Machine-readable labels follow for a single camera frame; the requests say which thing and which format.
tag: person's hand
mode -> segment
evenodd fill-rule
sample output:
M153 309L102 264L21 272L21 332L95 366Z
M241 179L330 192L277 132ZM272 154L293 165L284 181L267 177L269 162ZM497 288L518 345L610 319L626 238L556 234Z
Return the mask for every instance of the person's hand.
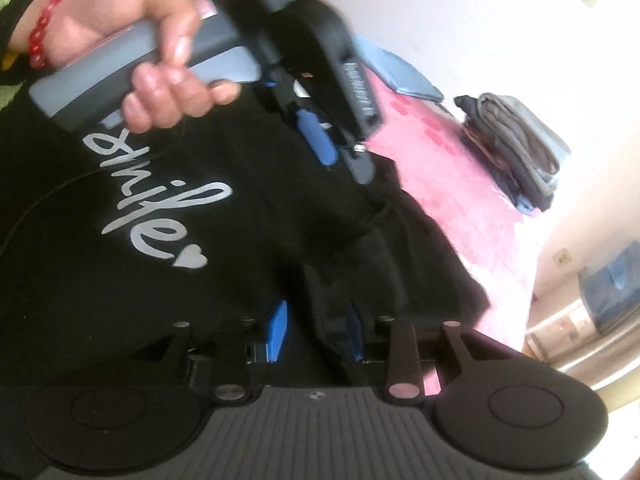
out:
M28 35L47 0L35 0L14 30L10 48L28 50ZM43 41L54 67L80 56L111 34L144 17L160 23L162 62L143 63L133 73L134 91L123 103L127 127L141 133L153 126L169 128L183 115L200 117L215 104L228 104L240 87L220 82L207 87L185 67L200 27L193 0L63 0L53 11Z

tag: heart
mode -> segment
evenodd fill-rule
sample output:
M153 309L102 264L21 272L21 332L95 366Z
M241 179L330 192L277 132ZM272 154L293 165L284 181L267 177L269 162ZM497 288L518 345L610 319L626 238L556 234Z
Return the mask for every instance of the heart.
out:
M180 251L178 257L173 262L174 267L184 267L186 269L201 269L207 265L207 257L202 254L199 245L189 244Z

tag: pink blanket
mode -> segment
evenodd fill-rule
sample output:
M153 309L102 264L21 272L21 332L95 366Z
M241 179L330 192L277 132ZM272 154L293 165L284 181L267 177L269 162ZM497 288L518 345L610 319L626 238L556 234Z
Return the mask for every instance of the pink blanket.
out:
M385 125L368 141L372 152L395 160L403 188L435 219L468 271L484 287L491 307L476 328L520 350L529 315L540 248L533 222L511 205L460 142L453 117L370 80ZM439 390L426 378L429 393Z

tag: silver bolt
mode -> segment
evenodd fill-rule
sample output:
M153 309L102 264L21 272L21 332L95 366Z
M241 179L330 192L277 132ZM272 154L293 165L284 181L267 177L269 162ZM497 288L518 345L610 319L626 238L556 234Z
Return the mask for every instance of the silver bolt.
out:
M240 400L244 397L245 391L240 384L220 384L213 394L220 400Z
M420 395L420 388L415 384L396 383L389 386L389 393L396 399L415 399Z

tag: wall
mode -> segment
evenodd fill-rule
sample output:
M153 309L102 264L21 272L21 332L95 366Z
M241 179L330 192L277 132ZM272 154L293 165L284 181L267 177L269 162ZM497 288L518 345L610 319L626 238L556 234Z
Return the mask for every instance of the wall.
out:
M452 98L491 91L525 102L574 150L549 214L536 293L561 283L640 208L640 0L328 0L354 30L403 56ZM550 259L567 247L571 265Z

